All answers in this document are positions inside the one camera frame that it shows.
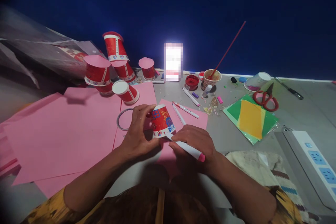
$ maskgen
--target pen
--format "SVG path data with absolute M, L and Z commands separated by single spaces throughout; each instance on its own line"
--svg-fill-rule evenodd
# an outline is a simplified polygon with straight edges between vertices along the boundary
M 173 105 L 173 108 L 174 108 L 174 110 L 175 110 L 177 116 L 178 116 L 179 119 L 181 120 L 181 123 L 183 124 L 183 126 L 186 125 L 185 120 L 184 120 L 183 117 L 181 116 L 180 112 L 177 110 L 177 107 L 175 106 L 175 104 L 172 103 L 172 105 Z
M 189 96 L 189 98 L 196 104 L 196 106 L 199 107 L 200 104 L 195 100 L 195 98 L 192 97 L 192 95 L 184 87 L 182 87 L 182 89 L 186 93 L 186 95 Z
M 174 101 L 172 101 L 172 103 L 174 103 L 177 107 L 179 107 L 180 109 L 184 110 L 184 111 L 187 112 L 188 114 L 190 114 L 190 115 L 192 115 L 192 116 L 194 116 L 194 117 L 196 117 L 196 118 L 199 118 L 199 116 L 198 116 L 197 114 L 195 114 L 194 112 L 191 112 L 189 109 L 183 107 L 181 104 L 176 103 L 176 102 L 174 102 Z
M 166 135 L 166 137 L 168 137 L 172 141 L 172 136 L 173 136 L 172 133 L 170 133 L 170 132 L 164 132 L 164 134 Z M 178 146 L 180 146 L 183 150 L 185 150 L 186 152 L 188 152 L 191 156 L 193 156 L 194 158 L 196 158 L 198 161 L 201 161 L 201 162 L 205 161 L 204 154 L 202 152 L 200 152 L 199 150 L 196 150 L 194 147 L 191 147 L 190 145 L 188 145 L 185 142 L 177 141 L 175 143 Z

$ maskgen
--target small bottle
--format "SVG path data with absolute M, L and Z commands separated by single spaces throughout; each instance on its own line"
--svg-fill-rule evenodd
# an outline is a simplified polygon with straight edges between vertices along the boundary
M 208 85 L 208 86 L 205 88 L 205 90 L 204 90 L 204 92 L 203 92 L 203 94 L 202 94 L 202 97 L 205 98 L 205 97 L 208 95 L 208 93 L 210 92 L 211 89 L 212 89 L 212 86 L 211 86 L 211 85 Z

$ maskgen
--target cup with paint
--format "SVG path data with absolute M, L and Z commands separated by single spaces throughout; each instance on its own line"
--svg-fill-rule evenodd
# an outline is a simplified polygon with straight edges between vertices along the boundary
M 164 104 L 158 105 L 151 112 L 151 120 L 153 126 L 154 137 L 165 137 L 165 132 L 172 133 L 175 126 Z
M 208 85 L 211 85 L 211 86 L 215 86 L 216 83 L 218 81 L 220 81 L 222 79 L 222 75 L 219 71 L 216 70 L 216 72 L 213 74 L 211 80 L 208 79 L 211 75 L 212 75 L 212 72 L 214 71 L 214 69 L 209 69 L 209 70 L 206 70 L 204 72 L 204 77 L 202 79 L 202 83 L 201 83 L 201 89 L 204 91 L 205 88 L 208 86 Z
M 139 92 L 126 81 L 118 80 L 112 86 L 112 92 L 119 96 L 125 104 L 133 104 L 139 100 Z
M 271 80 L 271 76 L 265 72 L 259 72 L 246 82 L 244 82 L 244 87 L 248 91 L 256 92 L 261 89 L 263 85 Z

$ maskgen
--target power outlet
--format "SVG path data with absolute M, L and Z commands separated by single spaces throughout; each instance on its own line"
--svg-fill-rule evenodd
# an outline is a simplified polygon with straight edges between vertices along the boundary
M 326 165 L 326 162 L 324 161 L 324 159 L 321 157 L 320 153 L 317 151 L 308 151 L 309 155 L 311 156 L 311 158 L 314 160 L 315 164 L 318 165 Z
M 336 184 L 336 177 L 331 169 L 329 168 L 319 168 L 319 169 L 329 184 Z

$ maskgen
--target upside-down paper cup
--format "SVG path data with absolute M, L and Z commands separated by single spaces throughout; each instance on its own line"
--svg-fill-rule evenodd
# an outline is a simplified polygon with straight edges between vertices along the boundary
M 147 81 L 153 81 L 157 78 L 157 73 L 154 69 L 154 60 L 150 58 L 142 58 L 139 60 L 139 66 L 142 69 L 143 78 Z
M 164 104 L 158 105 L 152 111 L 153 133 L 156 138 L 165 137 L 165 132 L 172 133 L 175 130 L 172 119 Z
M 110 62 L 100 55 L 88 55 L 84 57 L 86 62 L 85 82 L 91 86 L 106 86 L 110 80 Z
M 138 77 L 135 75 L 128 61 L 112 61 L 111 65 L 114 67 L 120 80 L 126 81 L 130 85 L 134 85 L 137 82 Z
M 109 31 L 103 34 L 105 40 L 108 60 L 129 60 L 125 48 L 123 46 L 124 39 L 119 33 Z
M 218 72 L 216 70 L 216 72 L 214 73 L 213 77 L 211 80 L 209 80 L 208 78 L 210 78 L 211 74 L 213 73 L 214 69 L 209 69 L 209 70 L 206 70 L 204 72 L 204 77 L 202 79 L 202 83 L 201 83 L 201 89 L 204 91 L 205 88 L 208 86 L 208 85 L 211 85 L 211 86 L 215 86 L 216 83 L 218 81 L 221 80 L 222 78 L 222 75 L 220 72 Z
M 112 86 L 112 92 L 119 96 L 125 104 L 133 104 L 139 100 L 139 92 L 126 81 L 118 80 Z

